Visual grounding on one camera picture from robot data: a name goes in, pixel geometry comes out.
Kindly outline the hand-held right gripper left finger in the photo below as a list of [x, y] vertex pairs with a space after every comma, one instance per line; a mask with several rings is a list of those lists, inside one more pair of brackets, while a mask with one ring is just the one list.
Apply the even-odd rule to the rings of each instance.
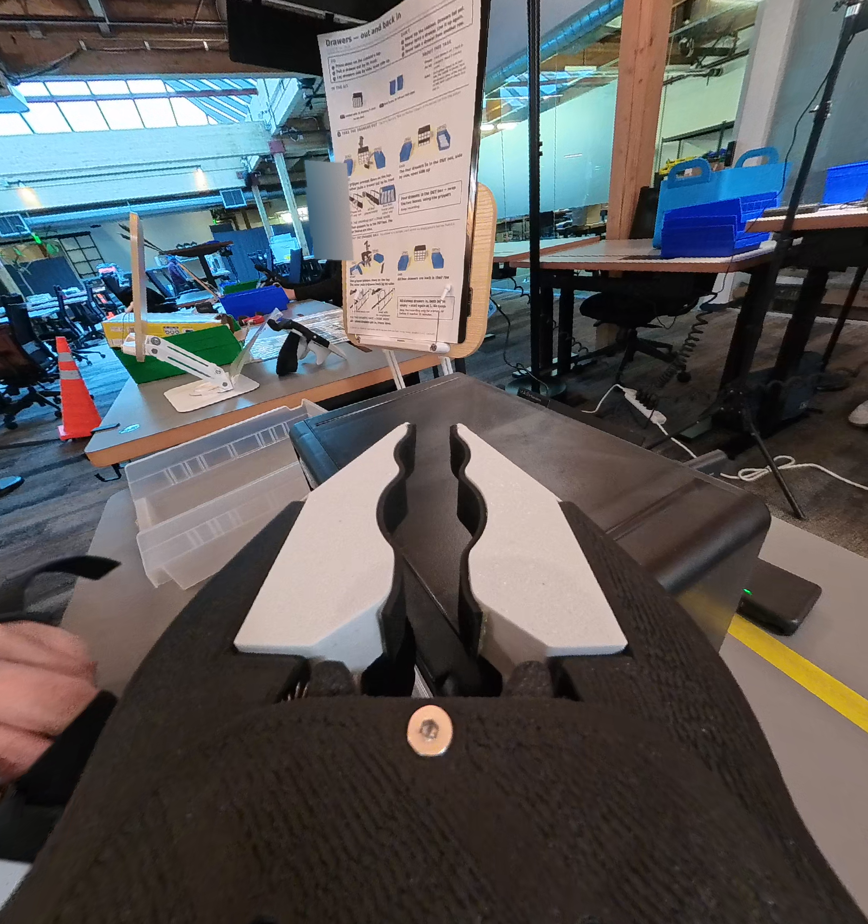
[[234, 638], [240, 653], [394, 662], [408, 635], [404, 559], [417, 428], [402, 423], [313, 490]]

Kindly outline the black drawer cabinet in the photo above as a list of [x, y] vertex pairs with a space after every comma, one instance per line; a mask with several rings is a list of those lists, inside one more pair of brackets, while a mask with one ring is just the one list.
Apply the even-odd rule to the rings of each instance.
[[404, 422], [416, 425], [416, 464], [397, 537], [454, 628], [459, 558], [469, 533], [456, 516], [449, 430], [462, 423], [562, 501], [575, 503], [721, 648], [770, 525], [764, 502], [463, 374], [328, 412], [290, 434], [317, 486]]

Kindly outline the large clear plastic bin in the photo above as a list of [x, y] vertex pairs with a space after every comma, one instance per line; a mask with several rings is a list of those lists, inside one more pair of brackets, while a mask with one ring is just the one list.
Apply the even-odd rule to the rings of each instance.
[[188, 590], [214, 576], [289, 503], [306, 498], [290, 431], [323, 413], [305, 400], [126, 466], [153, 586]]

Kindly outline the person's left hand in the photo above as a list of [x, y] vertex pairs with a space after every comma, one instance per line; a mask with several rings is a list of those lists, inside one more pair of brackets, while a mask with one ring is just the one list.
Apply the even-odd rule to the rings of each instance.
[[0, 624], [0, 782], [26, 773], [97, 694], [96, 664], [78, 636]]

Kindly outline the white power strip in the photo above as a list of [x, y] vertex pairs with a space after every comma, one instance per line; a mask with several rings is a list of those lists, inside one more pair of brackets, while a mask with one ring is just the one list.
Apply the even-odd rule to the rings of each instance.
[[634, 388], [623, 385], [615, 385], [614, 387], [624, 396], [625, 400], [643, 419], [651, 422], [660, 430], [665, 428], [667, 418], [661, 411], [653, 406], [650, 398], [644, 398]]

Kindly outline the spare pistol-grip gripper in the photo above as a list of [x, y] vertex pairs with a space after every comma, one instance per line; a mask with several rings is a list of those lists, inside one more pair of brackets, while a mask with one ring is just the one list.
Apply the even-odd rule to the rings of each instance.
[[309, 355], [317, 367], [323, 367], [332, 355], [347, 358], [335, 342], [298, 321], [269, 317], [267, 326], [278, 333], [286, 332], [276, 360], [276, 374], [279, 377], [296, 373]]

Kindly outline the patterned sheet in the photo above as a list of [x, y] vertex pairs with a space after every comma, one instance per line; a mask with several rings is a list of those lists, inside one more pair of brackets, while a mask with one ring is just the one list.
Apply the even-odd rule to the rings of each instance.
[[338, 308], [321, 311], [301, 319], [292, 316], [288, 317], [282, 311], [276, 310], [264, 317], [256, 317], [258, 321], [263, 321], [263, 324], [256, 328], [255, 333], [245, 343], [245, 348], [251, 359], [260, 361], [277, 359], [282, 341], [286, 337], [286, 332], [278, 333], [270, 329], [267, 326], [267, 318], [269, 317], [298, 321], [317, 330], [339, 347], [347, 341], [344, 330], [344, 314]]

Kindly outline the black tripod stand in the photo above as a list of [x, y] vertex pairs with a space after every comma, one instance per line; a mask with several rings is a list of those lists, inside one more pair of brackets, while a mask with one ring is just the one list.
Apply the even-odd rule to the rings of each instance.
[[834, 89], [849, 45], [856, 35], [868, 29], [868, 1], [837, 2], [836, 8], [845, 7], [837, 45], [830, 69], [821, 83], [822, 94], [817, 104], [810, 135], [791, 190], [787, 211], [780, 230], [775, 234], [775, 247], [764, 270], [752, 274], [745, 298], [739, 311], [732, 341], [724, 367], [717, 398], [703, 415], [731, 414], [738, 418], [741, 428], [758, 448], [763, 460], [782, 491], [788, 506], [799, 520], [806, 520], [797, 497], [781, 473], [775, 457], [768, 451], [755, 423], [752, 409], [752, 391], [749, 376], [754, 355], [763, 331], [764, 320], [775, 294], [779, 271], [786, 261], [793, 242], [793, 226], [804, 188], [816, 156], [821, 134], [831, 111]]

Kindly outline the black office chair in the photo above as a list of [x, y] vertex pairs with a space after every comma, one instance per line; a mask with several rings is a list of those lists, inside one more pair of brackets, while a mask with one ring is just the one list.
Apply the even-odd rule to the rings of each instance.
[[656, 387], [667, 385], [676, 378], [684, 384], [691, 380], [686, 364], [693, 353], [699, 330], [693, 327], [679, 350], [656, 346], [639, 336], [642, 328], [663, 326], [664, 319], [676, 319], [689, 313], [702, 298], [712, 295], [717, 275], [694, 272], [625, 272], [613, 279], [613, 288], [590, 294], [579, 306], [579, 312], [594, 321], [614, 326], [612, 344], [623, 353], [617, 369], [618, 383], [623, 370], [636, 353], [667, 363]]
[[16, 417], [34, 405], [50, 408], [62, 417], [61, 398], [50, 385], [56, 380], [58, 363], [51, 350], [36, 338], [24, 297], [3, 295], [6, 322], [0, 324], [0, 416], [8, 430], [17, 427]]

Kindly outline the wooden document stand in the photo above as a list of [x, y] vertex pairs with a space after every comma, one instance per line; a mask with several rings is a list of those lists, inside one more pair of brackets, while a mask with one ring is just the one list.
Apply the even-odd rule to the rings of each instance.
[[495, 197], [488, 187], [481, 182], [477, 182], [474, 225], [471, 236], [470, 298], [463, 341], [451, 346], [450, 351], [446, 354], [424, 352], [418, 348], [410, 347], [408, 342], [403, 340], [395, 342], [397, 351], [437, 359], [439, 361], [438, 365], [431, 363], [428, 366], [432, 370], [434, 378], [465, 372], [465, 360], [479, 350], [486, 338], [496, 223], [497, 205]]

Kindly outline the wooden-top desk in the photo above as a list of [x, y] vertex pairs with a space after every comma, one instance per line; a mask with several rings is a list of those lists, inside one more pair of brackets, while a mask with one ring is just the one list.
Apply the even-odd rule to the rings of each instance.
[[[764, 242], [752, 251], [735, 257], [663, 259], [650, 239], [609, 240], [586, 237], [563, 242], [540, 244], [541, 272], [545, 290], [553, 289], [552, 345], [546, 355], [552, 356], [551, 376], [565, 384], [572, 372], [583, 369], [598, 359], [623, 357], [612, 342], [587, 349], [574, 339], [574, 315], [577, 296], [599, 293], [613, 288], [613, 279], [625, 272], [694, 272], [732, 274], [751, 271], [758, 263], [770, 261], [767, 254], [775, 247]], [[520, 381], [530, 384], [528, 378], [514, 376], [514, 388]]]
[[[823, 377], [831, 373], [830, 361], [849, 319], [856, 295], [868, 270], [868, 209], [858, 205], [824, 206], [797, 214], [792, 225], [792, 244], [780, 245], [767, 257], [774, 259], [751, 267], [751, 278], [733, 329], [720, 381], [721, 412], [736, 416], [751, 410], [761, 434], [772, 435], [805, 414], [805, 409], [787, 412], [790, 392], [816, 386], [805, 378], [802, 362], [819, 309], [833, 271], [855, 269], [855, 277], [840, 308], [835, 327], [819, 365], [814, 359], [806, 370]], [[786, 267], [807, 271], [794, 309], [788, 320], [774, 366], [763, 379], [752, 374], [754, 354], [771, 310], [779, 270]]]

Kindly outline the black pole with base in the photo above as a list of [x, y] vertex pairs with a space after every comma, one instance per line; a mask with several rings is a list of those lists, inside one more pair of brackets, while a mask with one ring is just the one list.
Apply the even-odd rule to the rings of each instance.
[[565, 384], [551, 376], [553, 289], [545, 290], [540, 255], [540, 3], [526, 2], [527, 20], [527, 90], [528, 90], [528, 204], [529, 204], [529, 293], [530, 293], [530, 366], [519, 377], [517, 394], [543, 404], [562, 396]]

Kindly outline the white instruction sheet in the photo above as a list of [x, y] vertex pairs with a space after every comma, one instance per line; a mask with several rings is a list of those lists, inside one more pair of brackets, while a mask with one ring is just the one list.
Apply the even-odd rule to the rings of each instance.
[[318, 38], [358, 345], [445, 356], [464, 338], [487, 19], [487, 2], [408, 1]]

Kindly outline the blue plastic bin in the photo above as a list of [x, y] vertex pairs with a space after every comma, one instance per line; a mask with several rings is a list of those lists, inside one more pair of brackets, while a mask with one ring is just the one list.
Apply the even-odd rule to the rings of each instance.
[[861, 202], [868, 191], [868, 161], [830, 167], [821, 202], [824, 205]]

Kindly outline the wooden post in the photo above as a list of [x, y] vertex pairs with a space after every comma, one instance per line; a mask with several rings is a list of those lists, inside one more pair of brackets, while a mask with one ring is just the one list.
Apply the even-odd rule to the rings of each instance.
[[671, 1], [625, 1], [606, 237], [629, 237], [641, 188], [652, 178], [668, 59]]

